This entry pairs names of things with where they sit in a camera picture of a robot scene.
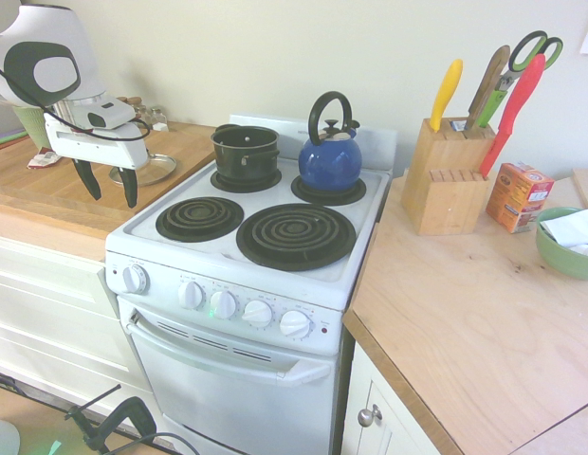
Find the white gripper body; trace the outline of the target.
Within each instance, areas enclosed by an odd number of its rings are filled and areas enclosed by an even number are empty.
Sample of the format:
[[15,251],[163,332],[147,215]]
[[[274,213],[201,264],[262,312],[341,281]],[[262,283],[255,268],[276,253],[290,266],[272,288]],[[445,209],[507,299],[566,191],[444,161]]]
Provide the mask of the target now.
[[75,132],[50,114],[44,117],[51,149],[57,155],[125,169],[138,169],[148,161],[141,131],[131,122],[112,130],[93,130],[101,139]]

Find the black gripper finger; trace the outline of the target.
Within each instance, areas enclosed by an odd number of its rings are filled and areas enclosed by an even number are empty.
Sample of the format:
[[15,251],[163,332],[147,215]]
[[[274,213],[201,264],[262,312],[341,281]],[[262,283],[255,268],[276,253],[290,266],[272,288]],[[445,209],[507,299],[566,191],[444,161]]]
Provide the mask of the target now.
[[101,188],[93,174],[91,163],[76,158],[73,158],[72,161],[79,178],[82,180],[90,195],[95,200],[101,199]]
[[138,203],[138,178],[135,170],[118,167],[127,205],[130,209]]

